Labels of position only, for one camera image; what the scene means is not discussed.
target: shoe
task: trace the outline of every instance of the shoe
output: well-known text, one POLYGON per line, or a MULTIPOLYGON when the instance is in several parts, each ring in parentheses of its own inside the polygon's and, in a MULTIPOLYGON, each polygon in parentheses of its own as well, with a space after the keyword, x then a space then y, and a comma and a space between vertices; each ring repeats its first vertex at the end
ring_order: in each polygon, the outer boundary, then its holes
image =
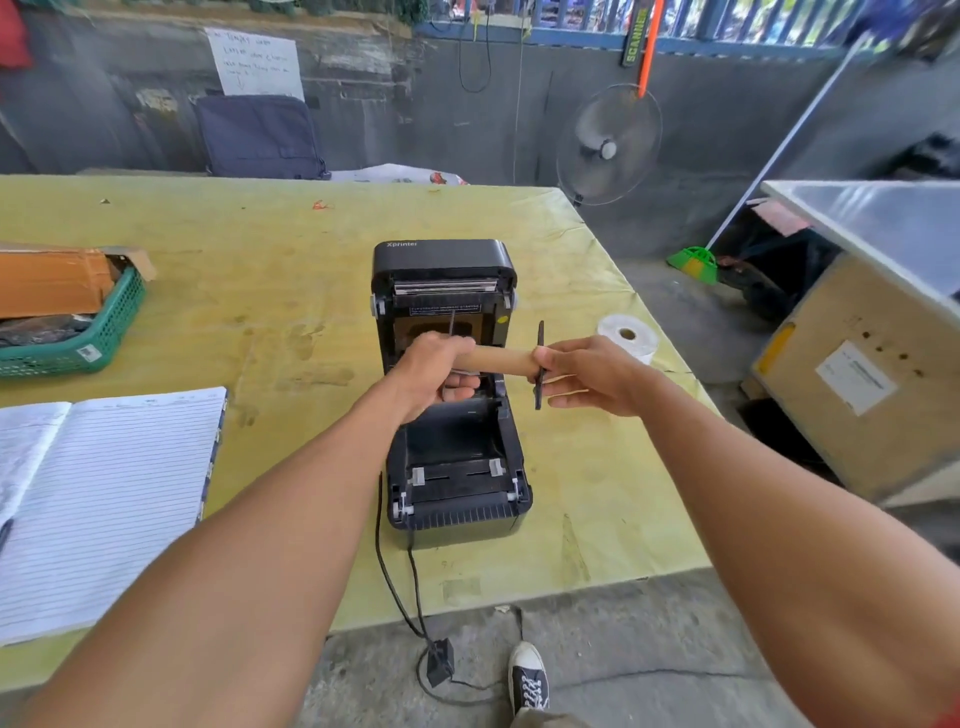
POLYGON ((514 715, 521 708, 545 711, 550 707, 550 686, 543 658, 532 644, 523 642, 514 647, 507 663, 507 678, 514 715))

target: white label sticker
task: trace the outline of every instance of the white label sticker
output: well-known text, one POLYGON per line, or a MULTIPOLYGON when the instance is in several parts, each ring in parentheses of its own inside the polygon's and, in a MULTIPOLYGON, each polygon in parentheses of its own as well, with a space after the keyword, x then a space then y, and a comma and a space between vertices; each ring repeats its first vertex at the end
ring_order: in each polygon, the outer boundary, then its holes
POLYGON ((857 417, 897 391, 897 383, 850 341, 841 344, 816 371, 857 417))
POLYGON ((100 350, 93 346, 93 344, 87 344, 85 347, 80 347, 77 349, 77 353, 90 362, 96 361, 103 356, 100 353, 100 350))
POLYGON ((206 28, 220 85, 227 96, 273 93, 303 101, 297 42, 206 28))

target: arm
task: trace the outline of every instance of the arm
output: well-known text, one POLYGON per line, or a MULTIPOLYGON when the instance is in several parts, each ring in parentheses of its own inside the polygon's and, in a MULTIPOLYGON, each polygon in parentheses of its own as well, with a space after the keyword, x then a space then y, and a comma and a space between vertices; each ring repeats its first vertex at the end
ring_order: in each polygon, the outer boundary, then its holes
POLYGON ((931 728, 960 699, 960 570, 595 336, 537 349, 551 406, 642 418, 771 670, 818 726, 931 728))
MULTIPOLYGON (((173 543, 27 706, 21 725, 285 726, 333 620, 396 429, 471 339, 424 334, 326 432, 173 543)), ((473 394, 451 375, 445 400, 473 394)))

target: concrete wall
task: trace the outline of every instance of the concrete wall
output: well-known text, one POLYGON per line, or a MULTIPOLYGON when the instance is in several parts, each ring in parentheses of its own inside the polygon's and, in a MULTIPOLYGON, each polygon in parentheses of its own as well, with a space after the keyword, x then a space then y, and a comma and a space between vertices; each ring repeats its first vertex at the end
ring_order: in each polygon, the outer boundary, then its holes
MULTIPOLYGON (((0 71, 8 133, 0 133, 0 172, 204 167, 190 100, 219 81, 202 20, 25 18, 36 67, 0 71)), ((517 120, 518 45, 492 43, 488 66, 483 43, 404 39, 375 24, 304 29, 263 21, 241 29, 298 41, 304 93, 332 169, 392 161, 509 184, 516 143, 516 183, 552 185, 564 121, 592 93, 634 79, 616 53, 525 46, 517 120), (469 89, 489 76, 485 89, 464 91, 461 70, 469 89)), ((585 218, 618 255, 704 242, 832 63, 658 56, 657 164, 627 198, 585 207, 585 218)), ((960 59, 862 64, 810 120, 778 173, 862 176, 936 130, 960 130, 960 59)))

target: white label roll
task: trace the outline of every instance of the white label roll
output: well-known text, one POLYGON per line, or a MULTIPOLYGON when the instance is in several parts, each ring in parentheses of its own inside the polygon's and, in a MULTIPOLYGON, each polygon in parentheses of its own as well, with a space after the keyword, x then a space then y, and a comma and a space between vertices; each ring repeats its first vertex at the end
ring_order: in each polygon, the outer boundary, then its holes
POLYGON ((597 333, 606 336, 620 349, 644 364, 653 361, 660 338, 654 330, 639 319, 614 313, 600 320, 597 333))

